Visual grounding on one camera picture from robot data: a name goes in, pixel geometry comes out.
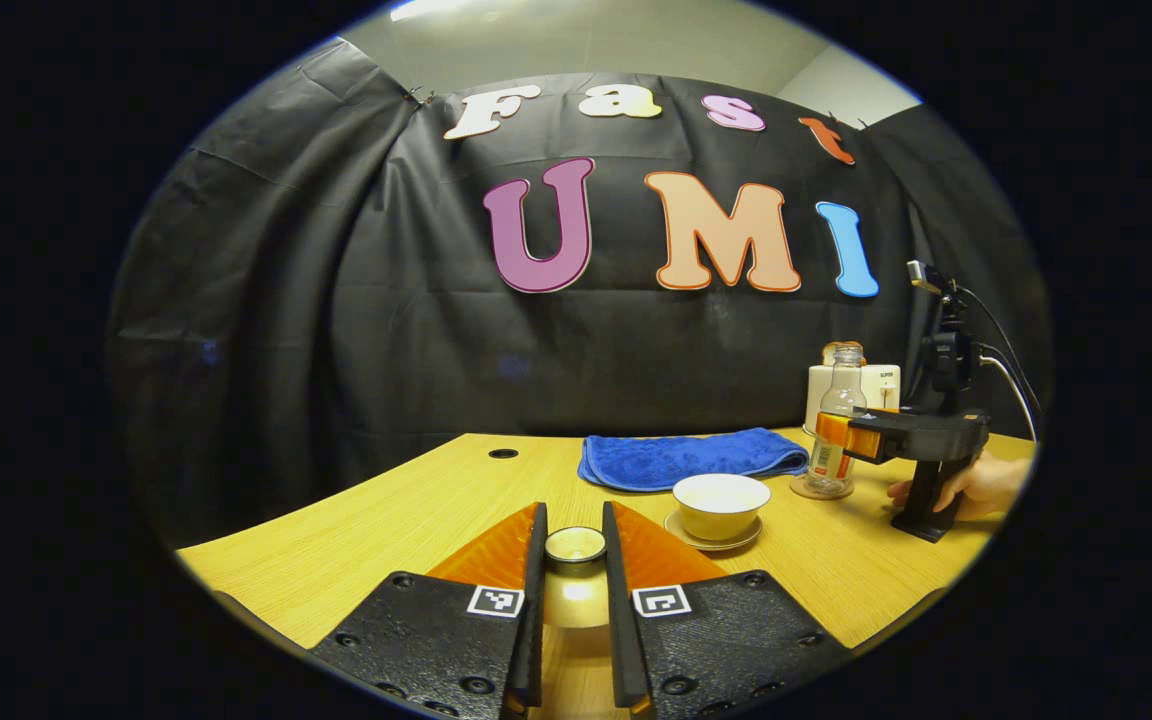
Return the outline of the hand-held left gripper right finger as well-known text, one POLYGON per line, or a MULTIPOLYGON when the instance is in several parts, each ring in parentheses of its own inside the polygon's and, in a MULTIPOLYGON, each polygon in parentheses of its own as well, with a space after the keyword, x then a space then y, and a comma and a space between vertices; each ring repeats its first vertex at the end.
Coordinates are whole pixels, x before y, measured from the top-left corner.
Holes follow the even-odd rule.
POLYGON ((616 501, 602 536, 614 702, 634 719, 763 719, 851 659, 768 571, 726 571, 616 501))

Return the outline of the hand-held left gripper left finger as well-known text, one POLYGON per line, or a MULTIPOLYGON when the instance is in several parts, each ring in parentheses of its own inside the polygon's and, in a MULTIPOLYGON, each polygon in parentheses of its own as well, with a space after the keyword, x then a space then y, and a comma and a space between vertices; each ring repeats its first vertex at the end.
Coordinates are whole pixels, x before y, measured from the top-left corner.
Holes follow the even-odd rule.
POLYGON ((420 714, 524 719, 541 703, 547 535, 529 503, 435 568, 391 573, 311 655, 420 714))

